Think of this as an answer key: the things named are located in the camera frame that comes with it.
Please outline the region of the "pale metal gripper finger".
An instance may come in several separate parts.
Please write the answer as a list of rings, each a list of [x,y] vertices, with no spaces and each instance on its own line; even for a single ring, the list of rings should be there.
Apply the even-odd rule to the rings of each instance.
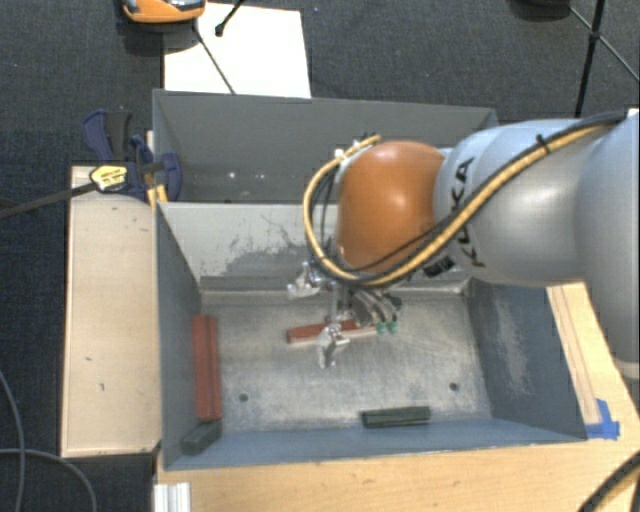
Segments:
[[[322,369],[332,364],[332,353],[335,348],[335,329],[331,325],[323,327],[316,338],[318,365]]]
[[[331,335],[330,343],[330,365],[335,366],[338,357],[350,344],[350,339],[345,337],[343,333]]]

